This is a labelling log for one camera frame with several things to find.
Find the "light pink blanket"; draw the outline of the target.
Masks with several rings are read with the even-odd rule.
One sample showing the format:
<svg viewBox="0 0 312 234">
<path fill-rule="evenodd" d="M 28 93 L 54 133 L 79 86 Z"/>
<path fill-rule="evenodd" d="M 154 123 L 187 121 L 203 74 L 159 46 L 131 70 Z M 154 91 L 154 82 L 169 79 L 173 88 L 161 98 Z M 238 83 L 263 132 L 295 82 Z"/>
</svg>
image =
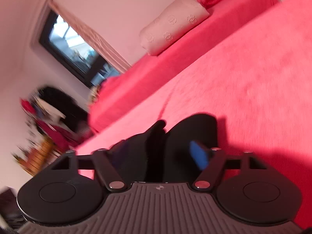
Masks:
<svg viewBox="0 0 312 234">
<path fill-rule="evenodd" d="M 218 120 L 219 146 L 254 152 L 302 192 L 295 222 L 311 226 L 311 0 L 283 0 L 78 147 L 87 155 L 164 119 Z"/>
</svg>

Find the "red-pink bed sheet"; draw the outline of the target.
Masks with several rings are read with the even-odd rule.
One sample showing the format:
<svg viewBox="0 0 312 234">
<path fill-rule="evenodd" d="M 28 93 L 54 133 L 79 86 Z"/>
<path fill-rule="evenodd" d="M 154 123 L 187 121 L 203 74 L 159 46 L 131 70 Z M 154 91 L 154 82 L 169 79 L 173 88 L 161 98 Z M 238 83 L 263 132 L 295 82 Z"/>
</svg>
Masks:
<svg viewBox="0 0 312 234">
<path fill-rule="evenodd" d="M 158 56 L 146 54 L 131 69 L 101 85 L 89 108 L 88 124 L 99 133 L 144 101 L 203 54 L 279 0 L 222 0 L 210 17 Z"/>
</svg>

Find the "beige crumpled cloth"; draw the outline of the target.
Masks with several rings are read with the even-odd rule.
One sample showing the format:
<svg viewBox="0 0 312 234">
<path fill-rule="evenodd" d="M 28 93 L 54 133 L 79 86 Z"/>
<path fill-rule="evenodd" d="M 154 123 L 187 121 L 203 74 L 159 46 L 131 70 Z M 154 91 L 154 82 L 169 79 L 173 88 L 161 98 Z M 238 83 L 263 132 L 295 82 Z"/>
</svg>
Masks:
<svg viewBox="0 0 312 234">
<path fill-rule="evenodd" d="M 91 106 L 98 101 L 101 85 L 92 86 L 88 96 L 88 105 Z"/>
</svg>

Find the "pale pink embossed pillow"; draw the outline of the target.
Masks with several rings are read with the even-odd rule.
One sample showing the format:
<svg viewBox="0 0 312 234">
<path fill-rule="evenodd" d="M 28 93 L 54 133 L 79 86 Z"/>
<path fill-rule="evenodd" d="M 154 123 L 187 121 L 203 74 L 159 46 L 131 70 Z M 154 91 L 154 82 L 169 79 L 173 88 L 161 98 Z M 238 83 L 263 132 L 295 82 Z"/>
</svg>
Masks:
<svg viewBox="0 0 312 234">
<path fill-rule="evenodd" d="M 209 16 L 196 0 L 175 0 L 141 30 L 141 47 L 157 56 Z"/>
</svg>

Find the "hanging clothes rack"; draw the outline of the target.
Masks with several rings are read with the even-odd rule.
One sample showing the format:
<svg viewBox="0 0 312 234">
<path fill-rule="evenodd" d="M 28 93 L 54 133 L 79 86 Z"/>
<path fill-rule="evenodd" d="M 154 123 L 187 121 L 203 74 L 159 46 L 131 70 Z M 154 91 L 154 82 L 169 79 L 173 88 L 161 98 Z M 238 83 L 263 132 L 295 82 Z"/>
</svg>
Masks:
<svg viewBox="0 0 312 234">
<path fill-rule="evenodd" d="M 28 146 L 19 148 L 22 155 L 12 155 L 32 176 L 93 136 L 88 113 L 57 88 L 41 87 L 19 101 L 27 115 Z"/>
</svg>

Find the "pink curtain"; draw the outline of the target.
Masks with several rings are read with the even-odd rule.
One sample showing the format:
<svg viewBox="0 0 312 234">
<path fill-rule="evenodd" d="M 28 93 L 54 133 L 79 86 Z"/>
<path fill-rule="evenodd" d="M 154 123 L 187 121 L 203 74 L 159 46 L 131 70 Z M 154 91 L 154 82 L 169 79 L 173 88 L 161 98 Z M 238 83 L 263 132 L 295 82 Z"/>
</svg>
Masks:
<svg viewBox="0 0 312 234">
<path fill-rule="evenodd" d="M 47 0 L 47 5 L 59 14 L 93 49 L 95 49 L 117 71 L 125 73 L 132 66 L 94 29 L 74 16 L 55 0 Z"/>
</svg>

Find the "dark framed window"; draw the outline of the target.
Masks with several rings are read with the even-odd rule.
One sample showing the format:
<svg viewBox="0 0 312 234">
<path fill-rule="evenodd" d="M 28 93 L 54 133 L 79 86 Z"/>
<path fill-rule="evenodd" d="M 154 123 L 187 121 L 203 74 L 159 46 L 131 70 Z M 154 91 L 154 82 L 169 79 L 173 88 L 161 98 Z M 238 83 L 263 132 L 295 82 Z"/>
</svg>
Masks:
<svg viewBox="0 0 312 234">
<path fill-rule="evenodd" d="M 49 11 L 39 43 L 88 88 L 120 75 L 53 10 Z"/>
</svg>

